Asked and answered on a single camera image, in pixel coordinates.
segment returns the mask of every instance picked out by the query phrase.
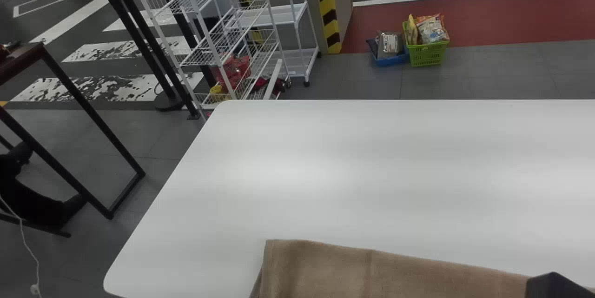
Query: gray floor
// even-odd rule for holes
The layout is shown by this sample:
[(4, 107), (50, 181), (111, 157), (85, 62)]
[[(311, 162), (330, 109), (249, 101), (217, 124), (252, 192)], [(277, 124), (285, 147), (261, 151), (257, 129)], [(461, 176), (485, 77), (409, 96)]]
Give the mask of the gray floor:
[[(111, 203), (132, 177), (133, 171), (83, 111), (9, 112), (104, 203)], [(44, 298), (110, 296), (102, 289), (106, 271), (203, 124), (186, 120), (186, 112), (100, 114), (138, 159), (147, 176), (111, 221), (86, 205), (65, 228), (72, 238), (26, 228), (27, 242), (41, 262)], [(0, 133), (16, 143), (4, 125)], [(75, 194), (37, 156), (24, 167), (19, 179), (56, 199), (65, 200)], [(0, 232), (0, 297), (30, 298), (28, 288), (34, 283), (34, 262), (23, 247), (19, 227), (0, 222)]]
[[(318, 59), (310, 88), (296, 79), (285, 99), (595, 99), (595, 41), (449, 48), (444, 64), (378, 68), (369, 54)], [(100, 200), (109, 203), (132, 170), (82, 111), (9, 110)], [(72, 238), (26, 229), (41, 262), (44, 298), (108, 297), (103, 277), (202, 127), (186, 112), (101, 111), (147, 177), (105, 220), (87, 205), (66, 226)], [(0, 133), (16, 142), (0, 125)], [(39, 158), (19, 176), (57, 199), (74, 194)], [(16, 225), (0, 222), (0, 296), (29, 298), (34, 262)]]
[(440, 66), (324, 56), (285, 99), (595, 99), (595, 41), (448, 48)]

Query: peeling paint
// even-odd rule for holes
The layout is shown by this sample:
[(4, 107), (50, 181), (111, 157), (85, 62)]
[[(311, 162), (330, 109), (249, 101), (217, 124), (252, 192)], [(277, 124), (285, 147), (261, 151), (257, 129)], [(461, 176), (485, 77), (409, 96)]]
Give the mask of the peeling paint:
[[(196, 72), (188, 77), (191, 86), (202, 79)], [(83, 96), (91, 100), (104, 101), (153, 101), (158, 85), (155, 75), (136, 77), (102, 76), (73, 78), (73, 83)], [(57, 78), (39, 78), (10, 101), (72, 101), (74, 98)]]
[[(167, 41), (172, 48), (176, 49), (174, 54), (183, 55), (189, 49), (184, 37), (169, 37)], [(127, 40), (82, 45), (72, 54), (66, 56), (62, 62), (134, 59), (136, 57), (142, 57), (140, 50), (136, 47), (134, 41)]]

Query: stanchion base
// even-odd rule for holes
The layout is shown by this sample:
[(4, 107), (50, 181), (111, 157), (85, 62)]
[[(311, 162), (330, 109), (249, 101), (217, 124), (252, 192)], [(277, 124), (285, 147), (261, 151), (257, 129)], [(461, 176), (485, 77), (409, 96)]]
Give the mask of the stanchion base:
[(176, 96), (173, 99), (170, 99), (165, 92), (158, 94), (153, 101), (155, 110), (163, 112), (181, 110), (182, 106), (184, 106), (184, 101), (180, 98), (176, 90), (174, 90), (174, 93)]

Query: brown fabric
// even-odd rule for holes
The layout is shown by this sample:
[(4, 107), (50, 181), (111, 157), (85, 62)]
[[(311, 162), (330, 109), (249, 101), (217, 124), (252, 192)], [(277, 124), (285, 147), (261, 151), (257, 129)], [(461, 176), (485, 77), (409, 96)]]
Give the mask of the brown fabric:
[(528, 277), (312, 241), (268, 240), (252, 298), (523, 298)]

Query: white table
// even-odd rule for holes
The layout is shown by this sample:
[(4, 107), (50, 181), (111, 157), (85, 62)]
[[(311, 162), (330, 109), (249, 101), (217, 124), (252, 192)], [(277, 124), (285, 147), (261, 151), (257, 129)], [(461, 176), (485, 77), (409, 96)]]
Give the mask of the white table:
[(104, 288), (244, 298), (268, 238), (595, 286), (595, 101), (223, 103)]

